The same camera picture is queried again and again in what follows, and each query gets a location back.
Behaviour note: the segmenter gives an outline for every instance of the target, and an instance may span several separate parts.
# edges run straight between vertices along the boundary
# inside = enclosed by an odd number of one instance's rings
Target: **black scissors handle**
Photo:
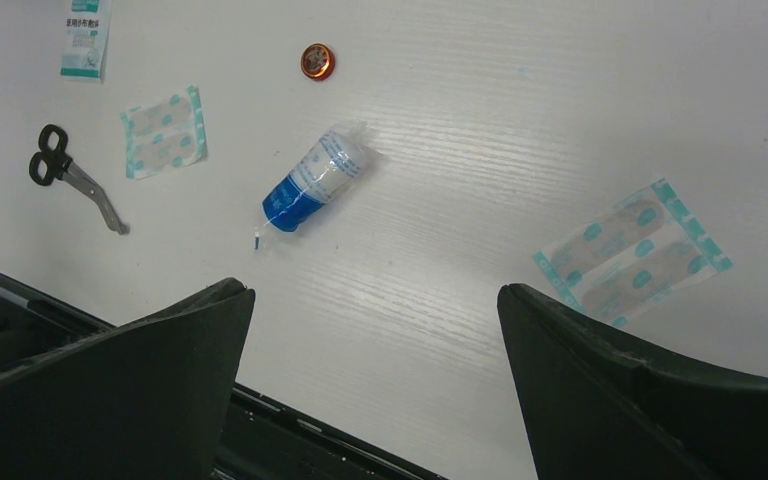
[[[48,141],[52,135],[57,135],[57,145],[51,148]],[[37,184],[47,187],[51,185],[54,179],[62,180],[63,174],[72,163],[72,157],[66,154],[66,144],[69,143],[69,136],[66,131],[57,125],[46,125],[40,132],[38,146],[40,151],[31,157],[29,173],[31,179]],[[45,163],[46,170],[44,175],[40,175],[40,164]]]

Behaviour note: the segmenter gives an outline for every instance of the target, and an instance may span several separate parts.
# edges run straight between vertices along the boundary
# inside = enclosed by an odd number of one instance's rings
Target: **scissors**
[[[52,135],[57,135],[57,146],[51,148],[49,140]],[[30,174],[31,179],[43,187],[48,187],[54,182],[54,179],[63,180],[72,185],[79,192],[86,195],[90,200],[98,205],[101,210],[101,216],[104,217],[107,228],[113,230],[119,235],[127,235],[130,228],[122,223],[113,210],[110,200],[104,193],[104,189],[87,175],[81,167],[72,161],[66,153],[66,144],[69,143],[69,137],[66,131],[57,125],[46,125],[40,132],[39,147],[40,151],[31,157]],[[40,175],[39,168],[45,164],[46,169],[43,175]]]

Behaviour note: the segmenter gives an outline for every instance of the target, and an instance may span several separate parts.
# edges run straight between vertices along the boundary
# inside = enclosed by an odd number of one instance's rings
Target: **plastic wrapper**
[[[732,268],[664,180],[534,254],[564,303],[615,327]]]
[[[351,188],[378,153],[365,145],[364,123],[331,127],[263,199],[254,249],[292,235],[311,215]]]
[[[60,76],[101,83],[112,0],[71,0]]]

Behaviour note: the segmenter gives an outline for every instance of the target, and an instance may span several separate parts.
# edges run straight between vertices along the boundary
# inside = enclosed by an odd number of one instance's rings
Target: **wood grain surface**
[[[553,293],[530,255],[663,175],[736,266],[627,331],[768,375],[768,2],[114,2],[103,85],[58,77],[64,4],[0,0],[1,272],[116,324],[234,276],[238,381],[452,479],[533,479],[496,293]],[[209,159],[126,180],[119,112],[189,84]],[[355,119],[387,160],[256,254],[260,201]],[[31,182],[47,123],[131,235]]]

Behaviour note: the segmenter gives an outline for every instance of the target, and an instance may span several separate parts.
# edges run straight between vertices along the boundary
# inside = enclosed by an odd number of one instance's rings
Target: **scissors blade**
[[[104,189],[92,177],[87,175],[81,167],[76,165],[75,162],[69,164],[69,168],[63,174],[63,181],[75,187],[76,190],[98,205],[107,228],[119,235],[126,235],[130,231],[128,225],[123,223],[119,216],[116,215],[116,211],[113,210],[113,205],[110,204]]]

